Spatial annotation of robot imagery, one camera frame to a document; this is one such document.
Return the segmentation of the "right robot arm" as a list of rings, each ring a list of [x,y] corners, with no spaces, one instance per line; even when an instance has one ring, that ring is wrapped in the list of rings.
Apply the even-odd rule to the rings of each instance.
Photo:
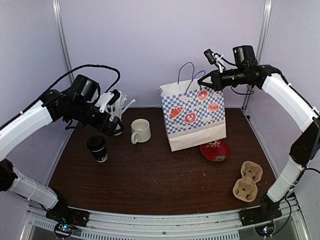
[[[300,133],[290,147],[288,161],[280,176],[264,194],[256,210],[258,219],[266,221],[278,210],[286,194],[294,189],[320,150],[320,112],[293,88],[280,69],[269,64],[259,64],[251,45],[235,46],[232,52],[232,69],[213,70],[197,83],[215,91],[239,85],[258,88],[279,104],[272,116],[284,110],[280,120],[289,117],[289,123],[295,125]]]

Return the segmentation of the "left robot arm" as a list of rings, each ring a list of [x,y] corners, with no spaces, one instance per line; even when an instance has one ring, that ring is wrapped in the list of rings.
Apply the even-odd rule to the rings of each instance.
[[[64,197],[22,174],[7,155],[30,135],[59,119],[90,125],[109,137],[120,133],[124,129],[120,118],[107,112],[107,106],[114,104],[120,96],[116,89],[101,93],[96,81],[81,74],[69,88],[43,93],[28,110],[0,131],[0,190],[37,202],[51,210],[61,222],[69,221],[72,211]]]

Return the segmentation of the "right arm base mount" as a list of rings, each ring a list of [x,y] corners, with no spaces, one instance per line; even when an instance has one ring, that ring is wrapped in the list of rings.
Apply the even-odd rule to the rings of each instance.
[[[238,214],[242,226],[253,226],[255,233],[262,238],[272,236],[276,228],[274,220],[282,216],[281,210],[263,213],[260,206],[243,208]]]

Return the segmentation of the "blue checkered paper bag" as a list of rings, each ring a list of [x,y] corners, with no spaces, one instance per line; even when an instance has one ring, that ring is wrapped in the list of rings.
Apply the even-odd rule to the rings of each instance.
[[[199,86],[192,62],[190,80],[180,80],[159,87],[164,124],[172,152],[224,139],[226,116],[224,94],[206,86]]]

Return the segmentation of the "cardboard cup carrier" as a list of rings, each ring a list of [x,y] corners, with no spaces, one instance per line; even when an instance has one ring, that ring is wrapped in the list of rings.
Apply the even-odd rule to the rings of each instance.
[[[235,182],[232,193],[237,199],[251,203],[257,197],[257,183],[262,179],[263,169],[255,162],[245,161],[241,166],[240,173],[241,178]]]

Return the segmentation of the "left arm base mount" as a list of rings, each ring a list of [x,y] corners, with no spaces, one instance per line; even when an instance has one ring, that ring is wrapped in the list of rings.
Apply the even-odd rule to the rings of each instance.
[[[45,212],[45,217],[56,222],[53,233],[59,239],[69,238],[75,233],[80,233],[81,228],[86,227],[90,213],[86,210],[79,210],[70,207],[47,209],[41,207]]]

